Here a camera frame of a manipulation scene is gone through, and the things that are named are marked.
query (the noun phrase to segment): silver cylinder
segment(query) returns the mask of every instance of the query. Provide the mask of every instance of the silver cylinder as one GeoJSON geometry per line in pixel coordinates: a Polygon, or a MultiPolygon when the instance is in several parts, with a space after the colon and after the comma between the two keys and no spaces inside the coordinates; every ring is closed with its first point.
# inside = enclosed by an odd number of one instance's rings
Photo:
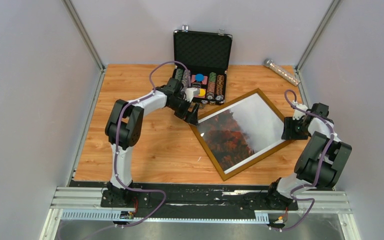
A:
{"type": "Polygon", "coordinates": [[[271,60],[270,58],[267,58],[266,60],[264,60],[263,64],[264,64],[264,66],[268,67],[269,69],[273,70],[275,73],[280,75],[283,79],[290,82],[295,87],[298,86],[298,84],[300,84],[300,82],[301,82],[300,80],[295,78],[294,75],[290,74],[283,67],[276,65],[273,62],[273,60],[271,60]]]}

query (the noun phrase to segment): framed picture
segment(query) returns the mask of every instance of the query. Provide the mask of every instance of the framed picture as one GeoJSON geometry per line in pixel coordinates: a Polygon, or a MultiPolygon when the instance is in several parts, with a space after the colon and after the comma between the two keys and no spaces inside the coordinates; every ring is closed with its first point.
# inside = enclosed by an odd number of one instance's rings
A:
{"type": "Polygon", "coordinates": [[[287,146],[284,116],[258,88],[198,117],[191,126],[223,181],[287,146]]]}

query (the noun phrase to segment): case latch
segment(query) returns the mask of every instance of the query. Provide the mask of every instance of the case latch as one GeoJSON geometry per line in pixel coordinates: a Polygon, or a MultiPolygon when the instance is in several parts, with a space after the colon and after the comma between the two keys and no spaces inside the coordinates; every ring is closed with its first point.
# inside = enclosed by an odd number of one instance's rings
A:
{"type": "Polygon", "coordinates": [[[189,29],[189,26],[187,24],[183,24],[183,26],[181,26],[181,31],[182,32],[187,32],[189,29]]]}

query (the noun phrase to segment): gray floor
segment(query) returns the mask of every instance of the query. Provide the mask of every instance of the gray floor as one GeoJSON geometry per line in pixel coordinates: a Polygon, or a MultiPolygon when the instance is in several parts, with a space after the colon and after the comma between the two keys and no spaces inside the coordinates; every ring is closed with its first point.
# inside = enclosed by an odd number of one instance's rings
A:
{"type": "MultiPolygon", "coordinates": [[[[289,214],[288,223],[294,224],[297,214],[289,214]]],[[[61,240],[81,240],[112,222],[72,220],[63,221],[61,240]]],[[[265,225],[227,223],[168,223],[144,222],[138,226],[102,231],[89,240],[344,240],[336,214],[309,214],[297,228],[274,232],[265,225]]]]}

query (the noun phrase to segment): black case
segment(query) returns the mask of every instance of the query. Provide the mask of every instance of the black case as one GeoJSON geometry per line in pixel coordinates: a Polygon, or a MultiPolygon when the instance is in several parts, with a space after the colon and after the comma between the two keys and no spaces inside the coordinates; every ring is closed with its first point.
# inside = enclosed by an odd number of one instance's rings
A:
{"type": "MultiPolygon", "coordinates": [[[[224,76],[222,94],[223,100],[212,100],[194,97],[193,102],[222,105],[226,99],[227,72],[229,58],[232,49],[233,37],[225,33],[212,33],[201,31],[175,30],[174,38],[174,60],[183,63],[189,70],[190,75],[203,74],[209,76],[214,72],[224,76]]],[[[177,68],[184,69],[182,65],[176,64],[173,78],[177,68]]]]}

